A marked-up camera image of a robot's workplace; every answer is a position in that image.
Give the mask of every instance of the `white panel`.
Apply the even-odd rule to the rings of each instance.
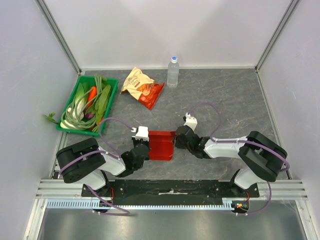
[[[33,0],[0,5],[0,238],[19,240],[60,134],[41,115],[61,114],[76,73]]]
[[[46,0],[82,68],[254,66],[290,0]]]
[[[302,0],[261,73],[280,139],[320,223],[320,2]]]

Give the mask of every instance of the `plastic bottle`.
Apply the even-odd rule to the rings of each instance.
[[[178,75],[179,75],[179,63],[178,58],[173,56],[171,62],[168,65],[168,76],[166,79],[166,84],[169,88],[174,89],[178,85]]]

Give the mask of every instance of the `chip bag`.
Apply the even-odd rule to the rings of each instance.
[[[164,88],[163,84],[157,84],[147,75],[143,74],[141,69],[135,67],[125,79],[121,93],[128,91],[135,99],[151,110]]]

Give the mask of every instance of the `green plastic crate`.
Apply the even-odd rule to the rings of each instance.
[[[110,112],[110,109],[111,109],[111,105],[112,103],[114,102],[114,99],[115,99],[115,96],[116,96],[116,93],[117,93],[117,90],[118,90],[118,79],[115,79],[115,78],[107,78],[107,81],[106,83],[111,85],[111,95],[110,95],[110,99],[109,99],[109,102],[108,102],[108,105],[106,106],[106,110],[105,110],[105,114],[104,114],[104,117],[103,119],[107,118],[108,115],[109,115],[109,112]],[[76,85],[71,93],[71,96],[68,100],[68,102],[66,103],[65,107],[64,107],[64,110],[63,111],[66,111],[68,105],[70,103],[72,103],[72,101],[74,100],[75,98],[75,95],[77,93],[77,89],[78,89],[78,85],[79,83],[89,83],[90,85],[90,88],[92,86],[95,86],[96,85],[96,82],[95,82],[95,77],[94,76],[80,76],[78,78],[78,81],[76,82]],[[60,127],[60,123],[61,123],[61,119],[59,119],[59,124],[56,125],[56,129],[58,129],[59,131],[65,131],[65,132],[68,132],[68,133],[74,133],[74,134],[84,134],[84,135],[90,135],[90,136],[94,136],[94,137],[98,137],[99,136],[99,133],[98,132],[92,132],[92,131],[89,131],[89,130],[84,130],[84,131],[81,131],[81,130],[74,130],[74,129],[65,129],[65,128],[62,128]],[[102,129],[101,129],[101,132],[103,133],[104,130],[105,130],[105,125],[106,123],[102,123]]]

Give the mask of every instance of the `open red box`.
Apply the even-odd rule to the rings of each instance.
[[[149,131],[150,160],[170,161],[174,154],[175,131]]]

